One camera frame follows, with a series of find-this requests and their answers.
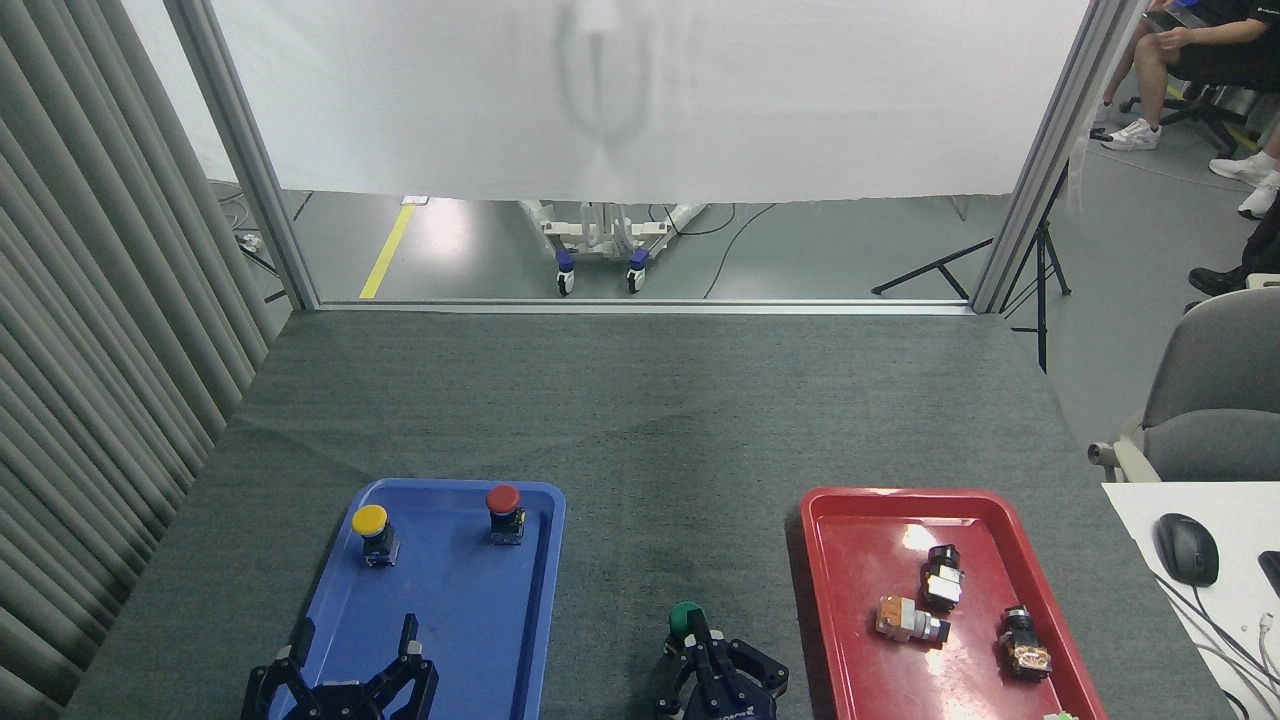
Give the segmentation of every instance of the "red tray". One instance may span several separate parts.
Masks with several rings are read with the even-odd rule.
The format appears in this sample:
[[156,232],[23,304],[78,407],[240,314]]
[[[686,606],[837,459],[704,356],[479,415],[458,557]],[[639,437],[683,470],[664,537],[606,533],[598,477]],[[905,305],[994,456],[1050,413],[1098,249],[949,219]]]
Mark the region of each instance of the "red tray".
[[[800,503],[838,720],[1106,720],[1014,509],[986,491],[817,488]],[[954,543],[964,585],[937,647],[876,632],[881,596],[918,600],[929,548]],[[1010,678],[996,638],[1027,605],[1052,656],[1042,683]]]

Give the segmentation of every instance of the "white desk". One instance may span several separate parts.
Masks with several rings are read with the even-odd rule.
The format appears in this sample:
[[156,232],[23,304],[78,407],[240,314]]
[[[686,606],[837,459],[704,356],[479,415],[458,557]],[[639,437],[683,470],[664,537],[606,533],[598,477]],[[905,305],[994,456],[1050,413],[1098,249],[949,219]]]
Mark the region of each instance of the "white desk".
[[[1271,612],[1277,620],[1267,633],[1266,644],[1271,657],[1280,659],[1280,641],[1276,639],[1280,635],[1280,597],[1258,566],[1260,552],[1280,550],[1280,483],[1143,483],[1105,484],[1103,488],[1147,565],[1192,602],[1192,588],[1171,580],[1161,566],[1152,529],[1165,512],[1181,512],[1204,525],[1217,542],[1220,556],[1217,582],[1199,591],[1204,609],[1253,656],[1258,656],[1258,620],[1263,612]],[[1155,579],[1151,585],[1165,592]],[[1235,657],[1206,623],[1198,618],[1190,620],[1181,612],[1179,616],[1193,642],[1219,647]],[[1260,688],[1268,703],[1263,707],[1230,665],[1211,652],[1201,651],[1201,655],[1219,685],[1238,697],[1253,720],[1280,715],[1280,698]],[[1272,674],[1280,675],[1280,671],[1272,670]]]

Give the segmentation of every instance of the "gray carpet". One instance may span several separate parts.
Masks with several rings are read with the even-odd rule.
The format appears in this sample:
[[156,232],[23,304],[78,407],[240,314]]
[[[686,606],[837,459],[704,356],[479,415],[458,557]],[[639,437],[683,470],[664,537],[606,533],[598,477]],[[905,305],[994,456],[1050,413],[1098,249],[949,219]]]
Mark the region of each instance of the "gray carpet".
[[564,491],[545,720],[648,720],[686,598],[794,669],[783,719],[829,717],[797,534],[827,484],[1001,493],[1112,719],[1231,716],[997,319],[321,313],[285,325],[67,717],[236,716],[383,477]]

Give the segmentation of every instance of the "black shoe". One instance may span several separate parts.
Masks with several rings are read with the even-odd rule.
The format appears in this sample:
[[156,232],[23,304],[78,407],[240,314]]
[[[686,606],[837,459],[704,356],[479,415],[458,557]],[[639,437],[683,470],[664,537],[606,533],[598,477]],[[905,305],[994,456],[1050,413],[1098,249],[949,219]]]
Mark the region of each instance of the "black shoe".
[[1187,282],[1211,297],[1244,290],[1244,275],[1239,268],[1225,273],[1210,270],[1208,268],[1196,268],[1190,273],[1187,273]]

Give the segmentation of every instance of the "aluminum frame pole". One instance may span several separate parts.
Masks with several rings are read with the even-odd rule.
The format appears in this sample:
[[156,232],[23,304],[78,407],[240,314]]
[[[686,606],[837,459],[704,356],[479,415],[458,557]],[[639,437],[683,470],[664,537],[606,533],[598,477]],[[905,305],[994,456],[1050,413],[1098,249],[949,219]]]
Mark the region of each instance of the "aluminum frame pole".
[[998,313],[1001,299],[1018,283],[1018,259],[1027,251],[1053,186],[1066,168],[1078,128],[1093,117],[1092,101],[1107,81],[1111,58],[1142,3],[1093,0],[1071,45],[1032,151],[1018,177],[1009,214],[987,256],[970,306],[977,313]]
[[164,4],[232,168],[236,169],[236,177],[239,178],[244,201],[275,259],[289,304],[294,310],[316,310],[320,307],[320,299],[315,283],[306,272],[284,193],[236,73],[214,6],[210,0],[165,0]]

